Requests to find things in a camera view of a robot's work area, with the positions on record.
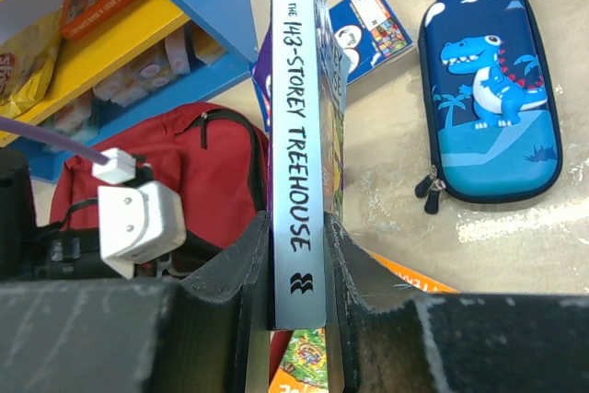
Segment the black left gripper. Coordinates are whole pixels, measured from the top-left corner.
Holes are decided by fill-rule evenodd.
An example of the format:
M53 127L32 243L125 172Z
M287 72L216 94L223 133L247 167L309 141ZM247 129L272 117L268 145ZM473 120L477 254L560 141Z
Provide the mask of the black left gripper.
M149 167L126 184L136 188L154 179ZM177 249L135 267L136 277L183 278L221 249L187 228ZM1 278L4 281L123 278L99 255L98 195L72 204L64 217L38 225L27 157L1 151Z

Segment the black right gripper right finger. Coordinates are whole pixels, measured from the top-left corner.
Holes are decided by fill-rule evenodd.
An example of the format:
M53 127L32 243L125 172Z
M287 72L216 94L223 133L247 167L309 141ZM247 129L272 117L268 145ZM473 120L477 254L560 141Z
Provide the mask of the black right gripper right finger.
M584 392L588 300L428 294L324 219L332 392Z

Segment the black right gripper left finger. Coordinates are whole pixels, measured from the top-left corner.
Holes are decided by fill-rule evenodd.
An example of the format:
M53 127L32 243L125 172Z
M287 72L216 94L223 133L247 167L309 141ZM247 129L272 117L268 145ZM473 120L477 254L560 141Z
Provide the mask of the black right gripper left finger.
M5 392L264 392L268 215L178 281L1 287Z

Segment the orange treehouse book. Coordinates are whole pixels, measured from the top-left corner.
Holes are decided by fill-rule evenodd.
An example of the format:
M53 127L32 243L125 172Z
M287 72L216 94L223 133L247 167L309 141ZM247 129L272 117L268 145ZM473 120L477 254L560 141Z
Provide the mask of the orange treehouse book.
M399 277L397 289L425 293L457 293L444 283L416 272L375 252L370 255ZM328 361L324 329L274 332L271 336L269 392L328 392Z

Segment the red backpack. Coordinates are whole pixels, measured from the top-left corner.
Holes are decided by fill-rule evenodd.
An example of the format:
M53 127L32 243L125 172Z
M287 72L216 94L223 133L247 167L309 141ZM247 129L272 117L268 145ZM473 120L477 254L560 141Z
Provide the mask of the red backpack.
M229 247L266 207L268 140L240 113L192 103L135 124L98 144L120 148L175 191L186 227L221 250ZM52 199L51 223L74 203L98 194L92 162L64 163Z

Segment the purple book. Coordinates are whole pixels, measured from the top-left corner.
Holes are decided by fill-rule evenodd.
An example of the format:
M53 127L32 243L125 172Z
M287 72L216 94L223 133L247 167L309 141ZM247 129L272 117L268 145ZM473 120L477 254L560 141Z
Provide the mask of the purple book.
M269 95L269 211L273 327L326 324L326 214L343 201L343 114L350 60L328 0L271 0L270 58L257 77Z

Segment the blue cartoon book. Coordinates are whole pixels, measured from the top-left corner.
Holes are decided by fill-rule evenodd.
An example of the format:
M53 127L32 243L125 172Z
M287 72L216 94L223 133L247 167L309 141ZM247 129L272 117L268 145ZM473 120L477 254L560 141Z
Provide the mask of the blue cartoon book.
M350 60L350 84L414 46L387 0L341 0L329 15L336 41Z

